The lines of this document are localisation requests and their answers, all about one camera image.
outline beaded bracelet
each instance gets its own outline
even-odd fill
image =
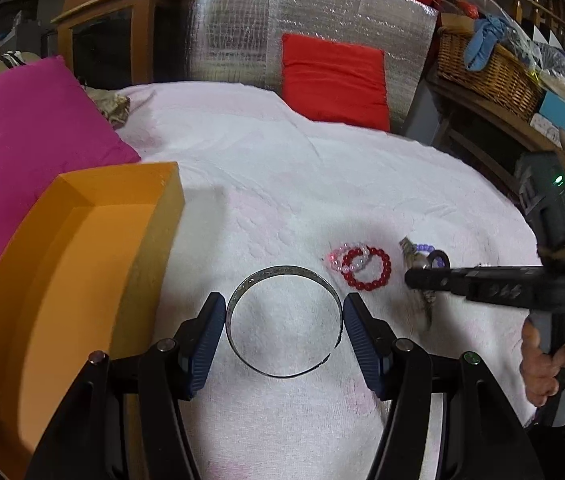
[[[340,257],[351,250],[357,250],[357,257],[355,259],[350,258],[346,264],[344,261],[341,262]],[[331,268],[336,272],[357,272],[367,265],[367,262],[369,261],[369,248],[362,242],[343,244],[327,254],[326,259],[329,261]]]
[[[436,248],[432,245],[418,244],[418,245],[416,245],[415,250],[418,253],[430,254],[430,253],[433,253],[436,250]],[[438,267],[444,267],[445,266],[442,258],[436,258],[434,261],[438,264]]]
[[[375,247],[368,247],[368,250],[369,256],[379,256],[382,259],[382,273],[379,279],[373,280],[372,282],[359,282],[353,275],[355,270],[349,270],[348,272],[341,271],[344,279],[347,280],[347,285],[357,290],[375,290],[376,288],[387,285],[391,277],[391,258],[389,258],[389,255],[382,249],[376,249]],[[352,249],[342,259],[342,263],[344,266],[347,266],[353,258],[359,257],[361,254],[362,248]]]

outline wicker basket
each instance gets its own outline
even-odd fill
[[[529,122],[543,91],[524,65],[501,45],[496,45],[486,67],[479,72],[465,68],[465,49],[473,33],[440,29],[438,75],[486,97]]]

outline metal bangle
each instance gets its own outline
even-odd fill
[[[326,288],[327,292],[329,292],[329,294],[331,294],[331,296],[335,300],[335,304],[338,307],[338,312],[340,315],[340,330],[338,332],[338,338],[336,339],[335,346],[333,346],[333,348],[336,348],[340,344],[340,341],[342,339],[342,329],[344,327],[344,319],[342,317],[342,303],[340,301],[340,298],[338,297],[338,293],[331,285],[329,285],[329,283],[324,278],[322,278],[322,276],[319,276],[312,270],[305,269],[303,267],[296,267],[296,266],[276,266],[276,267],[268,267],[267,269],[259,270],[258,272],[255,272],[251,276],[246,278],[242,283],[240,283],[240,285],[238,285],[238,288],[231,295],[229,304],[227,304],[227,318],[225,322],[227,339],[229,339],[229,344],[231,345],[231,349],[238,356],[238,359],[240,359],[240,361],[242,361],[245,365],[251,368],[251,370],[258,372],[259,374],[262,374],[266,377],[272,377],[274,379],[293,379],[308,374],[309,372],[316,370],[316,368],[326,363],[326,361],[329,359],[329,356],[331,356],[331,352],[329,352],[327,357],[325,357],[317,365],[312,366],[311,368],[309,368],[309,370],[305,370],[297,374],[273,375],[273,374],[268,374],[267,372],[263,372],[262,370],[259,370],[252,364],[249,364],[246,361],[246,359],[242,357],[242,355],[240,355],[240,353],[238,352],[238,349],[236,348],[236,345],[234,344],[234,340],[231,336],[231,318],[234,314],[234,309],[236,308],[238,301],[240,301],[240,298],[243,297],[245,292],[249,290],[252,286],[254,286],[256,283],[262,282],[262,280],[266,280],[267,278],[272,278],[274,276],[288,276],[288,275],[301,276],[303,278],[307,278],[313,282],[316,282],[318,285],[322,285],[324,288]]]

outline hand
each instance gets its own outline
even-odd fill
[[[559,384],[555,378],[560,368],[565,368],[565,345],[553,358],[539,348],[540,332],[527,319],[522,326],[522,362],[520,373],[525,383],[527,399],[540,407],[547,398],[558,393]]]

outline wooden cabinet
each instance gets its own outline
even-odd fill
[[[63,12],[53,20],[59,53],[74,74],[90,86],[121,88],[151,83],[155,80],[156,9],[170,9],[177,3],[65,0]]]

